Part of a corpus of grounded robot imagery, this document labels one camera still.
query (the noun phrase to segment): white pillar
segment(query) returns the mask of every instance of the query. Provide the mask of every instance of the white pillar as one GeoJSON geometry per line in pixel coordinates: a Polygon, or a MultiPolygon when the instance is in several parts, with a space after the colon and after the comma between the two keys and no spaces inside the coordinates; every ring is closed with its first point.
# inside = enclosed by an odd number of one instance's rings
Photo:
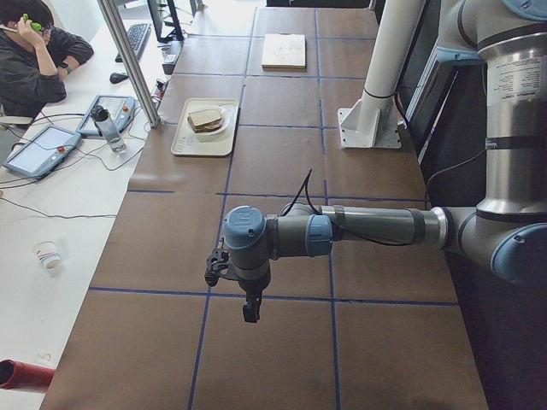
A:
{"type": "Polygon", "coordinates": [[[338,110],[343,148],[400,148],[392,95],[426,0],[386,0],[362,97],[338,110]]]}

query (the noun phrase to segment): monitor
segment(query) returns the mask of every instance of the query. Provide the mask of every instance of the monitor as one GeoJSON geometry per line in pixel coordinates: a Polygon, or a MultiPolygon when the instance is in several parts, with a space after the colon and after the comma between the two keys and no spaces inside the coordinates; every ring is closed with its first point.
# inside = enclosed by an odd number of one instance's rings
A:
{"type": "Polygon", "coordinates": [[[148,9],[150,10],[150,17],[154,24],[157,41],[162,43],[168,43],[172,40],[184,41],[174,0],[147,0],[147,3],[148,9]],[[167,24],[165,24],[165,17],[167,15],[170,15],[171,20],[173,21],[173,30],[167,35],[164,35],[163,30],[167,27],[167,24]]]}

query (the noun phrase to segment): water bottle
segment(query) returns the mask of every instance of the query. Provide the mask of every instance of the water bottle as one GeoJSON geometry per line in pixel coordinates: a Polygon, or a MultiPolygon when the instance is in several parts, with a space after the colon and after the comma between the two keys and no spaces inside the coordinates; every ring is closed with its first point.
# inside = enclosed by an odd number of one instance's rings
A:
{"type": "Polygon", "coordinates": [[[114,152],[120,152],[126,148],[126,143],[124,143],[123,138],[114,125],[114,122],[112,122],[109,111],[106,108],[103,108],[101,105],[96,105],[91,110],[91,117],[99,130],[99,135],[106,139],[109,147],[114,152]]]}

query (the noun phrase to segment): glasses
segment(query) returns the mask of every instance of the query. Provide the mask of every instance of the glasses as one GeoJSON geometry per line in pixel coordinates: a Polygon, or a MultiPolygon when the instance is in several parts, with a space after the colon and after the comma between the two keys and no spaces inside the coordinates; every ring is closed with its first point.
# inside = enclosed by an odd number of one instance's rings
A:
{"type": "Polygon", "coordinates": [[[41,30],[38,31],[38,33],[44,37],[44,36],[49,36],[51,34],[51,27],[47,27],[47,28],[42,28],[41,30]]]}

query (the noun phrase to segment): blue joint cap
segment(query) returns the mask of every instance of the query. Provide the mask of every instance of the blue joint cap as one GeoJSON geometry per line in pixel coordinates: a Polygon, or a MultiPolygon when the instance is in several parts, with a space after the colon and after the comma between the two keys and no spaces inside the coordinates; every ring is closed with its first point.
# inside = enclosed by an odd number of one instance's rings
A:
{"type": "Polygon", "coordinates": [[[306,226],[308,256],[328,255],[332,249],[332,225],[326,215],[311,215],[306,226]]]}
{"type": "Polygon", "coordinates": [[[231,250],[252,247],[266,231],[266,218],[259,209],[243,206],[232,209],[222,223],[226,246],[231,250]]]}
{"type": "Polygon", "coordinates": [[[512,233],[496,248],[491,269],[519,286],[547,286],[547,224],[534,224],[512,233]]]}
{"type": "Polygon", "coordinates": [[[455,66],[472,66],[485,62],[476,51],[448,49],[437,46],[437,61],[451,62],[455,66]]]}
{"type": "Polygon", "coordinates": [[[502,0],[513,13],[528,20],[547,21],[545,0],[502,0]]]}

